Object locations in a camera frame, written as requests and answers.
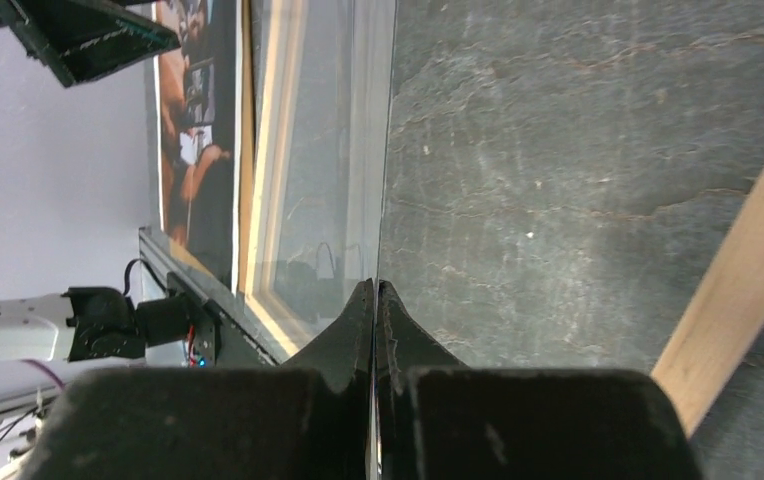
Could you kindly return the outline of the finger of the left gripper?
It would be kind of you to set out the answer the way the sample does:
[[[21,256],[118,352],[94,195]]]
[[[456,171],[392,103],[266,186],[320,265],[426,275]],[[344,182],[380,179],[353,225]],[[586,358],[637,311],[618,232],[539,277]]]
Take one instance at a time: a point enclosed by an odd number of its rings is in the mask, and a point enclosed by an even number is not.
[[[173,30],[129,10],[135,1],[0,1],[0,26],[69,88],[180,47]]]

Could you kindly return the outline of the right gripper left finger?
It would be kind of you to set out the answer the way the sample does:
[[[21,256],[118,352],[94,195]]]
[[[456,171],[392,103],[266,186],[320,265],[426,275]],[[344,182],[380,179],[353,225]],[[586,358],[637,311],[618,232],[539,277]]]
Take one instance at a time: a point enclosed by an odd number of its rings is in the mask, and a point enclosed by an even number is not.
[[[99,369],[57,399],[24,479],[364,479],[375,285],[285,363]]]

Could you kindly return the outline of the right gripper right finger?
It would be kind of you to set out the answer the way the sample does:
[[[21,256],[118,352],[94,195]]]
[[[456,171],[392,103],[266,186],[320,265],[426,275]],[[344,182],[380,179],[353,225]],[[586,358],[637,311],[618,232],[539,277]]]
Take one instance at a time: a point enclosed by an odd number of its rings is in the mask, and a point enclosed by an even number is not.
[[[474,368],[379,285],[381,473],[386,479],[699,479],[667,395],[614,368]]]

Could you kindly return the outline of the printed photo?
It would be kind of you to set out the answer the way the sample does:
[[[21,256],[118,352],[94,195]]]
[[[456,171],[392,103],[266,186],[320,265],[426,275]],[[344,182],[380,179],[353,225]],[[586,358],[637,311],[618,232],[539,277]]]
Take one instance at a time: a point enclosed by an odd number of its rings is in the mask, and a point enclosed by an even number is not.
[[[177,49],[154,61],[162,231],[224,286],[235,278],[237,1],[160,1]]]

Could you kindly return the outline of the clear acrylic sheet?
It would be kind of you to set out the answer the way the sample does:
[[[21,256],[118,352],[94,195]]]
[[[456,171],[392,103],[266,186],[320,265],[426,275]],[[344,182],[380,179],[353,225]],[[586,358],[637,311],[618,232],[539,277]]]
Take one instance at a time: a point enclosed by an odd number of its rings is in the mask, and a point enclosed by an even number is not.
[[[264,5],[262,59],[271,4]],[[306,1],[294,131],[275,290],[309,339],[340,315],[355,286],[375,285],[368,475],[380,475],[375,386],[378,255],[396,20],[392,1]],[[280,356],[264,331],[279,366]]]

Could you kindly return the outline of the wooden picture frame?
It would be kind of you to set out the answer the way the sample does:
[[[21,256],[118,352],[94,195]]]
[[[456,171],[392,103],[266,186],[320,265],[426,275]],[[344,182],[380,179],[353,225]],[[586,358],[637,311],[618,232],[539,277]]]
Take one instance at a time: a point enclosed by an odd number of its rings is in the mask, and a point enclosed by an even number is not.
[[[307,15],[306,1],[271,4],[267,52],[261,62],[261,112],[244,282],[246,307],[281,349],[282,358],[296,354],[309,339],[297,314],[275,290]]]

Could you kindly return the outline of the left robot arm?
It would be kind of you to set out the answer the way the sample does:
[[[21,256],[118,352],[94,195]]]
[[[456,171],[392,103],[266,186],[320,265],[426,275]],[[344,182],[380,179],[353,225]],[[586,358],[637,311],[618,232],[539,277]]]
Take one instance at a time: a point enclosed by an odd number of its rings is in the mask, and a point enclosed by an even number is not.
[[[131,1],[0,1],[0,29],[59,83],[74,87],[177,49],[168,28],[132,12]],[[0,300],[0,361],[28,363],[100,358],[139,359],[147,348],[182,340],[192,301],[180,291],[133,303],[126,281],[71,287],[60,294]]]

